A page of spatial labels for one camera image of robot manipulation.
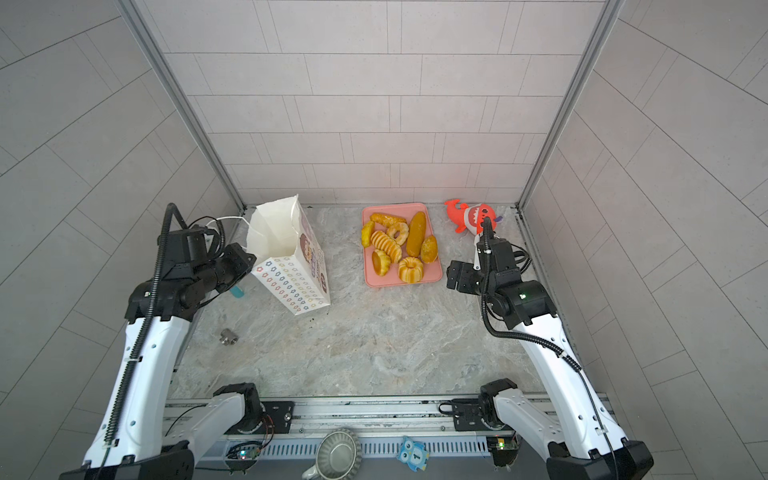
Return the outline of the long oval bread loaf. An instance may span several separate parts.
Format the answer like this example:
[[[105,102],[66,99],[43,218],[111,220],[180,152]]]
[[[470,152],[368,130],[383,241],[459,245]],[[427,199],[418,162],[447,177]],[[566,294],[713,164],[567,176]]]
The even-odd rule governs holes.
[[[406,242],[406,252],[410,257],[419,257],[422,244],[426,235],[426,214],[418,211],[409,225],[409,236]]]

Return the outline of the white printed paper bag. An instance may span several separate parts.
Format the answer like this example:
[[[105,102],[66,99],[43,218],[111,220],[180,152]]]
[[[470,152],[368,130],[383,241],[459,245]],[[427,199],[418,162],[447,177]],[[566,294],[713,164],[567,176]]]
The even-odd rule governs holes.
[[[244,224],[244,250],[256,256],[250,275],[292,314],[331,304],[325,256],[297,195],[235,219]]]

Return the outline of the fluted bundt cake bread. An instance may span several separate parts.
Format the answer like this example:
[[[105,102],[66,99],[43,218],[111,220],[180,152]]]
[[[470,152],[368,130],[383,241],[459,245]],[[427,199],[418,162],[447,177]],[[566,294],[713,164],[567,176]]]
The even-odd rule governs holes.
[[[415,284],[424,277],[423,262],[417,257],[405,257],[398,263],[398,277],[407,284]]]

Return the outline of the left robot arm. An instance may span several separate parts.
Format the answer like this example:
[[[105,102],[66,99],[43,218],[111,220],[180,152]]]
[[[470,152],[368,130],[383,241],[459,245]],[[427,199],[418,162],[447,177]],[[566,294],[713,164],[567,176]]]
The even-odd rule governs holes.
[[[158,238],[151,280],[136,287],[126,311],[123,358],[102,425],[80,467],[64,479],[189,479],[198,458],[225,433],[260,427],[264,408],[252,383],[220,388],[164,426],[177,357],[195,314],[211,292],[224,293],[256,262],[239,244],[190,227]]]

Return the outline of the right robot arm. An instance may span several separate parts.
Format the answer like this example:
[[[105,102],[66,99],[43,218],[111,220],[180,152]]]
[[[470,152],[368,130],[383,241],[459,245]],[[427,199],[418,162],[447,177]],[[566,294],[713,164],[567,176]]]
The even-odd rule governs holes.
[[[553,300],[540,282],[523,280],[518,256],[509,241],[485,228],[474,263],[449,265],[447,287],[478,297],[491,336],[521,342],[556,415],[545,414],[514,382],[500,379],[481,389],[483,421],[520,434],[552,479],[643,478],[654,465],[652,454],[607,411],[575,358]]]

